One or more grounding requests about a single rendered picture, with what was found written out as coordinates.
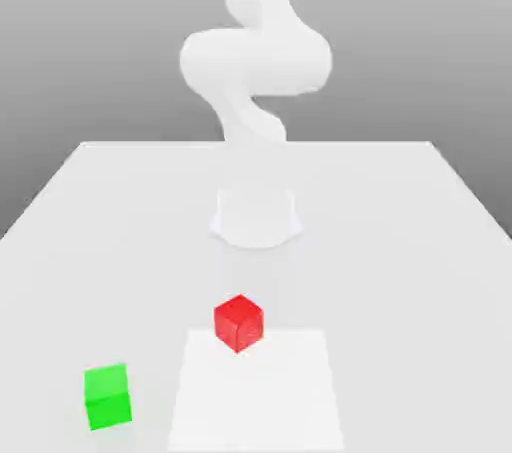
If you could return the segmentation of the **small green cube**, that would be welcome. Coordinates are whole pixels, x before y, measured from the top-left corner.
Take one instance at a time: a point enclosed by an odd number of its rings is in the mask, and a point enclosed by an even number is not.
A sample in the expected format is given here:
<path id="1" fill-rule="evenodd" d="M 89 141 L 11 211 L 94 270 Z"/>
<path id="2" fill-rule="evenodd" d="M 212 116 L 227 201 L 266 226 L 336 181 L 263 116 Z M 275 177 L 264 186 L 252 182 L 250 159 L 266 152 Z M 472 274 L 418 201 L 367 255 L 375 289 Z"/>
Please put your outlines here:
<path id="1" fill-rule="evenodd" d="M 91 430 L 132 421 L 132 408 L 124 363 L 84 372 L 84 405 Z"/>

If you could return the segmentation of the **small red cube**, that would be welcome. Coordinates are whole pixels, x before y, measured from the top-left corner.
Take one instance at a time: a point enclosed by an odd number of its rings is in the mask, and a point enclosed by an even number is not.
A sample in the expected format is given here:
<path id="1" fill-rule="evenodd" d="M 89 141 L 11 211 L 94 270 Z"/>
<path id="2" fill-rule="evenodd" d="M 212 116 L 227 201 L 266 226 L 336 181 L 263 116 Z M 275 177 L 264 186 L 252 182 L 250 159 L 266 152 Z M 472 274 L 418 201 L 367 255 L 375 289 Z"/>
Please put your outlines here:
<path id="1" fill-rule="evenodd" d="M 215 335 L 235 353 L 263 338 L 263 310 L 243 294 L 214 308 Z"/>

